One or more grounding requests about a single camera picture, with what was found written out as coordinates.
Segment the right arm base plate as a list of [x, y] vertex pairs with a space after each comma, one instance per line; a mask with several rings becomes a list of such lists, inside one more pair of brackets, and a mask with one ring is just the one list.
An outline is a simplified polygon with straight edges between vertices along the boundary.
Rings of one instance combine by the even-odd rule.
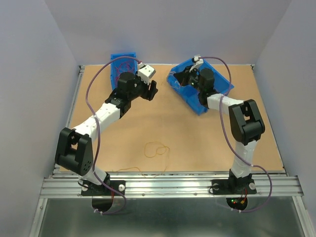
[[208, 192], [213, 195], [254, 195], [257, 194], [256, 188], [251, 189], [249, 182], [235, 184], [229, 182], [228, 179], [211, 180], [211, 186], [208, 187]]

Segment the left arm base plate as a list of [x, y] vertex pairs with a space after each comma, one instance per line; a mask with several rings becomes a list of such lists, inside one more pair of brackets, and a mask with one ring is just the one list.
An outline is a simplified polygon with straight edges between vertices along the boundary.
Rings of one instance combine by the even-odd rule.
[[[95, 185], [87, 180], [80, 179], [78, 184], [81, 186], [81, 195], [92, 197], [92, 196], [106, 196], [110, 197], [112, 195], [112, 191], [106, 188], [103, 185]], [[110, 182], [110, 187], [119, 191], [119, 185], [125, 186], [126, 182], [124, 180], [112, 180]]]

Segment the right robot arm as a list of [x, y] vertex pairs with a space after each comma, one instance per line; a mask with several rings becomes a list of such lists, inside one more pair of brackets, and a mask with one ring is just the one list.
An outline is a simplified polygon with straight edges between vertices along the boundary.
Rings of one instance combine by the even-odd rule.
[[[265, 124], [257, 103], [252, 100], [237, 100], [228, 97], [226, 90], [218, 90], [219, 78], [210, 68], [191, 69], [187, 66], [183, 71], [174, 74], [179, 86], [191, 86], [197, 90], [201, 105], [208, 109], [218, 110], [224, 136], [235, 160], [231, 168], [232, 178], [227, 180], [227, 187], [238, 193], [245, 187], [243, 178], [250, 176], [254, 150], [261, 135], [265, 132]], [[229, 116], [231, 134], [236, 141], [235, 148], [229, 143], [223, 114]]]

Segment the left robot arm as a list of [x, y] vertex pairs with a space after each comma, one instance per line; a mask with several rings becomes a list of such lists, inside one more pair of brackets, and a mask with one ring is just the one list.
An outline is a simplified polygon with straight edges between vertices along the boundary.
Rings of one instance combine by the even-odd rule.
[[98, 111], [80, 125], [61, 130], [55, 163], [93, 183], [92, 187], [98, 194], [106, 194], [110, 188], [109, 175], [96, 167], [92, 143], [101, 141], [101, 133], [127, 113], [134, 99], [153, 100], [158, 92], [157, 83], [152, 80], [155, 72], [145, 67], [134, 74], [122, 73], [116, 88]]

